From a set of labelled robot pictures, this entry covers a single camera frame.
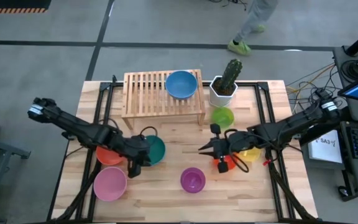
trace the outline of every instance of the white planter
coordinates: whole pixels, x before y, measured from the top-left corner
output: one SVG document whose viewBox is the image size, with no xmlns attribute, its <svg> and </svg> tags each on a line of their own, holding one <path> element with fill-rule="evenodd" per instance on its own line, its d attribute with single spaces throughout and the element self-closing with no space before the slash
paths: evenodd
<svg viewBox="0 0 358 224">
<path fill-rule="evenodd" d="M 234 83 L 236 87 L 231 96 L 220 96 L 215 92 L 214 88 L 212 88 L 212 84 L 215 82 L 217 78 L 222 78 L 222 76 L 221 75 L 215 76 L 214 80 L 212 80 L 211 84 L 209 85 L 209 103 L 212 106 L 216 106 L 216 107 L 227 106 L 230 103 L 231 98 L 236 93 L 238 86 L 236 83 Z"/>
</svg>

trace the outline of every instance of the concrete floor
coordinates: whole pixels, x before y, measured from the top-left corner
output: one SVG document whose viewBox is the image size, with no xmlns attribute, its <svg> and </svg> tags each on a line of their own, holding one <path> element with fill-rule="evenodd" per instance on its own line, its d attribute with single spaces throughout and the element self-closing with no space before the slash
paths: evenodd
<svg viewBox="0 0 358 224">
<path fill-rule="evenodd" d="M 254 45 L 335 47 L 358 38 L 358 0 L 281 0 Z M 226 44 L 246 17 L 241 5 L 207 0 L 115 0 L 105 42 Z M 0 15 L 0 40 L 96 42 L 108 0 L 54 0 L 45 14 Z M 75 113 L 94 47 L 0 45 L 0 140 L 32 151 L 13 158 L 0 187 L 0 217 L 8 223 L 46 219 L 67 141 L 53 125 L 27 118 L 36 96 Z M 102 47 L 92 80 L 124 72 L 200 68 L 205 80 L 239 58 L 242 80 L 290 83 L 332 60 L 330 52 L 255 50 L 238 57 L 223 49 Z M 327 77 L 316 80 L 323 86 Z M 341 86 L 338 77 L 334 77 Z M 358 198 L 342 202 L 336 170 L 308 168 L 319 217 L 358 223 Z"/>
</svg>

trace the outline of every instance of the sneaker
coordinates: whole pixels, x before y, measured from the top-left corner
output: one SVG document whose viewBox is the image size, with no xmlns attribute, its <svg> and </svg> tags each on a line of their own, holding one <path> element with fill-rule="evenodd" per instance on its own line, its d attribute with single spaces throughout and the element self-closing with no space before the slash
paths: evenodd
<svg viewBox="0 0 358 224">
<path fill-rule="evenodd" d="M 252 31 L 255 33 L 263 33 L 265 32 L 266 27 L 262 24 L 259 24 L 255 29 L 253 29 Z"/>
<path fill-rule="evenodd" d="M 227 49 L 237 53 L 239 55 L 248 56 L 251 54 L 251 49 L 244 43 L 244 41 L 240 41 L 238 45 L 233 43 L 233 40 L 227 45 Z"/>
</svg>

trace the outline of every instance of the wooden slatted shelf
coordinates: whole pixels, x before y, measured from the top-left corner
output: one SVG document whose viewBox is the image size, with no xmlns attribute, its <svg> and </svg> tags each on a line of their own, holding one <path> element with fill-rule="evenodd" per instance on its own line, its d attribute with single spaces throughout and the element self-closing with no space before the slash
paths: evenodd
<svg viewBox="0 0 358 224">
<path fill-rule="evenodd" d="M 131 72 L 124 74 L 122 118 L 130 130 L 129 119 L 158 116 L 197 115 L 202 125 L 205 117 L 201 70 L 187 70 L 198 81 L 196 93 L 187 100 L 177 100 L 165 89 L 165 80 L 174 71 Z"/>
</svg>

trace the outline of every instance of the magenta bowl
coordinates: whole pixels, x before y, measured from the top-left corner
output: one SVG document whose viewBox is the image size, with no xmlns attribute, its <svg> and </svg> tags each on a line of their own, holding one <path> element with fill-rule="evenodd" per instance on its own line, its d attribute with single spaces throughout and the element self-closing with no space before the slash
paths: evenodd
<svg viewBox="0 0 358 224">
<path fill-rule="evenodd" d="M 127 177 L 117 167 L 103 169 L 95 178 L 93 189 L 96 196 L 105 202 L 119 199 L 127 188 Z"/>
<path fill-rule="evenodd" d="M 198 168 L 190 167 L 185 169 L 180 177 L 180 184 L 189 193 L 198 193 L 205 186 L 205 175 Z"/>
</svg>

